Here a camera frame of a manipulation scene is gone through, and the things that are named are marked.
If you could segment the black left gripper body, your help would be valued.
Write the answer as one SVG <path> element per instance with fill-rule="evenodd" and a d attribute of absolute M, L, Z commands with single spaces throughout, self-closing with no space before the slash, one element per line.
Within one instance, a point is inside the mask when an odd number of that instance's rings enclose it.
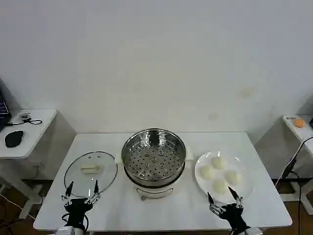
<path fill-rule="evenodd" d="M 69 205 L 64 205 L 66 214 L 64 219 L 66 226 L 72 227 L 84 227 L 84 220 L 86 220 L 86 227 L 89 226 L 89 219 L 86 216 L 86 212 L 93 208 L 93 204 L 85 204 L 87 198 L 74 198 Z"/>

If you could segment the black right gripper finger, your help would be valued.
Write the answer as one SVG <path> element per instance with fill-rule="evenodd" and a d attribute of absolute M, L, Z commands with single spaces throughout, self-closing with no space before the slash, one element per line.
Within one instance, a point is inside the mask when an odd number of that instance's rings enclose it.
<path fill-rule="evenodd" d="M 237 192 L 235 190 L 233 190 L 230 186 L 228 186 L 228 189 L 229 189 L 231 195 L 233 196 L 233 198 L 235 199 L 235 203 L 228 204 L 227 207 L 228 208 L 243 209 L 243 205 L 242 205 L 243 198 L 240 197 L 237 194 Z"/>
<path fill-rule="evenodd" d="M 212 196 L 210 195 L 209 192 L 207 192 L 207 196 L 208 196 L 208 202 L 209 202 L 209 208 L 210 210 L 218 217 L 220 217 L 224 210 L 223 208 L 219 207 L 215 201 L 213 200 Z"/>

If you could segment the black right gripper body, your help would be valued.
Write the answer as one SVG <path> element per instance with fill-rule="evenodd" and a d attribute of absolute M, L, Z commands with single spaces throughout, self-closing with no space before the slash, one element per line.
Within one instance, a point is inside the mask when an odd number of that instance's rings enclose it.
<path fill-rule="evenodd" d="M 229 222 L 233 230 L 246 230 L 249 226 L 242 218 L 243 208 L 238 208 L 235 203 L 222 206 L 220 218 Z"/>

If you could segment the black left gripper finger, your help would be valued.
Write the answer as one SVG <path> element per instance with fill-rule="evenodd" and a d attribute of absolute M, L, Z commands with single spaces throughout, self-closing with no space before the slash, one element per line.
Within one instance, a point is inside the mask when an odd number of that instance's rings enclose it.
<path fill-rule="evenodd" d="M 66 188 L 65 195 L 61 195 L 62 201 L 65 203 L 65 205 L 69 205 L 71 203 L 71 193 L 73 188 L 74 181 L 71 181 L 70 185 Z"/>
<path fill-rule="evenodd" d="M 87 199 L 85 200 L 85 204 L 95 204 L 100 199 L 100 192 L 98 186 L 98 180 L 95 181 L 93 194 L 89 194 Z"/>

